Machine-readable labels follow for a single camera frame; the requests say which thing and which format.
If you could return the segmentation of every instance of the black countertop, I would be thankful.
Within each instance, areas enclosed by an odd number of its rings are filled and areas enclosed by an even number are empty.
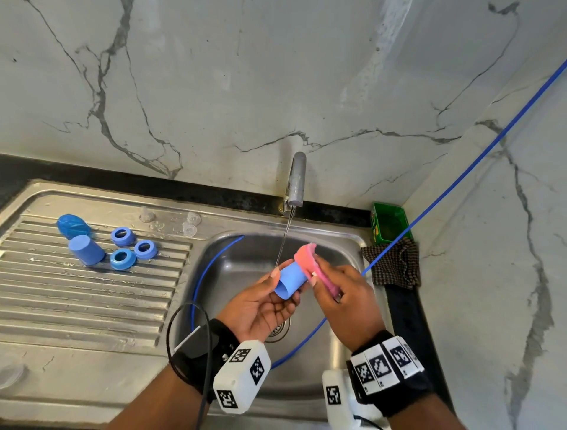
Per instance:
[[[0,154],[0,208],[33,179],[275,215],[280,214],[278,206],[282,201],[282,197],[265,194]],[[370,228],[368,210],[306,201],[295,216],[311,221]],[[453,410],[418,292],[387,285],[386,294],[396,334],[411,345],[427,369],[435,392]]]

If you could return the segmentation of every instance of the checkered cloth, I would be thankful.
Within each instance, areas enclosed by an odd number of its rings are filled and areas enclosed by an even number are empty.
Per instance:
[[[362,248],[362,255],[371,263],[389,244]],[[404,237],[372,267],[374,285],[394,284],[413,289],[421,285],[420,252],[413,239]]]

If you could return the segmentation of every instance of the blue hose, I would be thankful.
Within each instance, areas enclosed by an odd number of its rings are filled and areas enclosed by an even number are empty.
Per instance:
[[[425,209],[404,231],[402,231],[399,236],[397,238],[395,238],[392,243],[390,243],[386,249],[384,249],[375,259],[374,261],[372,261],[372,263],[370,263],[368,265],[368,267],[366,269],[364,269],[362,271],[362,274],[365,275],[368,273],[368,271],[370,269],[372,269],[372,267],[374,266],[374,264],[376,264],[378,261],[380,261],[380,259],[382,257],[384,257],[384,255],[390,250],[392,249],[392,247],[400,240],[402,239],[402,237],[405,236],[405,234],[410,231],[412,228],[415,227],[415,225],[420,222],[423,217],[425,217],[429,212],[431,212],[431,210],[437,206],[439,204],[439,202],[441,200],[443,200],[447,194],[449,194],[451,191],[453,191],[453,189],[465,178],[465,176],[467,176],[471,170],[473,170],[481,161],[484,157],[486,157],[486,155],[496,146],[498,145],[498,143],[504,138],[504,136],[506,136],[506,134],[510,131],[510,129],[516,125],[516,123],[522,118],[522,116],[524,116],[526,114],[526,112],[534,105],[535,102],[538,101],[538,99],[543,95],[543,93],[547,90],[547,88],[550,87],[550,85],[561,75],[561,73],[563,73],[563,71],[567,68],[567,60],[565,60],[563,62],[563,64],[561,64],[561,66],[559,66],[559,68],[549,77],[549,79],[541,86],[541,88],[539,88],[539,90],[535,93],[535,95],[530,99],[530,101],[528,101],[526,103],[526,105],[522,108],[522,110],[520,110],[518,112],[518,114],[516,116],[514,116],[514,118],[512,118],[512,121],[510,121],[510,123],[503,128],[503,130],[498,134],[498,136],[496,136],[496,138],[494,138],[494,140],[492,141],[492,143],[490,145],[488,145],[486,147],[486,149],[484,151],[482,151],[480,153],[480,155],[472,162],[472,164],[470,166],[467,167],[467,169],[461,173],[461,175],[455,179],[455,181],[448,187],[448,189],[446,189],[439,197],[437,197],[435,199],[435,201],[433,203],[431,203],[427,209]],[[215,260],[224,252],[226,251],[228,248],[230,248],[232,245],[234,245],[236,242],[241,241],[244,238],[244,236],[240,236],[239,238],[235,239],[234,241],[232,241],[231,243],[229,243],[227,246],[225,246],[223,249],[220,250],[220,252],[218,254],[216,254],[213,259],[209,262],[209,264],[207,265],[207,267],[205,268],[205,270],[203,271],[201,277],[199,278],[198,282],[197,282],[197,286],[195,287],[195,291],[193,293],[193,300],[195,301],[197,298],[197,293],[199,291],[199,287],[201,286],[201,281],[203,280],[203,278],[205,277],[207,271],[209,270],[209,268],[211,267],[211,265],[215,262]],[[191,308],[191,330],[193,330],[194,327],[194,312],[195,312],[195,308],[192,307]],[[305,345],[314,335],[315,333],[317,333],[317,331],[323,326],[323,324],[327,321],[326,318],[323,318],[323,320],[319,323],[319,325],[317,325],[317,327],[315,327],[315,329],[309,333],[309,336],[307,336],[305,339],[303,339],[299,345],[297,345],[295,348],[293,348],[288,354],[284,355],[284,357],[280,358],[279,360],[276,360],[273,364],[272,364],[272,369],[275,369],[276,367],[281,366],[283,363],[285,363],[287,360],[289,360],[290,358],[292,358],[295,353],[297,353],[302,347],[303,345]]]

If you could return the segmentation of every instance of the running water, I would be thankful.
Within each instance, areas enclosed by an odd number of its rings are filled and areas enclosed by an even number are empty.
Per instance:
[[[289,218],[287,219],[287,225],[285,227],[285,231],[283,233],[283,238],[282,238],[282,245],[280,246],[278,258],[276,260],[276,267],[278,267],[280,264],[280,258],[282,256],[282,252],[284,251],[283,246],[285,245],[285,238],[287,237],[287,232],[289,231],[289,226],[291,225],[291,220],[293,219],[293,215],[295,215],[295,206],[291,207],[291,212],[289,213]]]

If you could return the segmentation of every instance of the sink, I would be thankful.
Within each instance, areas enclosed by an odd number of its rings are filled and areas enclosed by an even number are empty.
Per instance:
[[[187,299],[193,297],[195,283],[210,259],[232,239],[234,238],[214,241],[205,250],[188,289]],[[217,315],[243,286],[253,284],[274,268],[281,240],[279,235],[254,234],[247,235],[234,244],[207,271],[197,302],[203,304],[210,315]],[[293,258],[297,249],[306,243],[308,241],[300,238],[288,237],[281,261]],[[350,263],[347,255],[330,245],[317,246],[317,253],[333,265]],[[274,330],[268,338],[266,348],[272,362],[296,347],[323,318],[323,312],[310,289],[302,295],[301,304],[289,321]],[[189,312],[183,315],[182,319],[189,321]],[[195,313],[195,320],[196,324],[205,323],[199,312]],[[190,326],[184,326],[177,341],[180,342],[189,332]],[[270,371],[259,396],[322,398],[321,375],[326,369],[335,367],[336,363],[344,363],[347,354],[348,350],[332,335],[329,325],[325,324],[300,352],[285,364]]]
[[[142,206],[155,221],[139,219]],[[187,238],[183,221],[198,213],[197,234]],[[131,228],[153,240],[156,258],[125,272],[105,260],[80,264],[66,247],[55,222],[74,213],[93,229],[107,253],[116,247],[110,232]],[[193,296],[211,258],[234,238],[244,239],[209,268],[197,300],[211,317],[239,291],[273,269],[286,219],[202,204],[128,195],[50,182],[33,182],[0,212],[0,351],[28,372],[0,393],[0,416],[7,423],[28,422],[99,427],[110,421],[166,365],[165,327],[173,312]],[[303,244],[334,265],[367,265],[360,248],[370,231],[294,220],[282,261]],[[375,288],[386,326],[392,324],[384,289]],[[290,352],[323,319],[312,291],[287,324],[266,341],[272,362]],[[171,340],[190,330],[181,313]],[[326,420],[321,374],[344,368],[347,350],[328,324],[289,361],[270,371],[247,412],[304,420]],[[223,414],[213,402],[210,414]]]

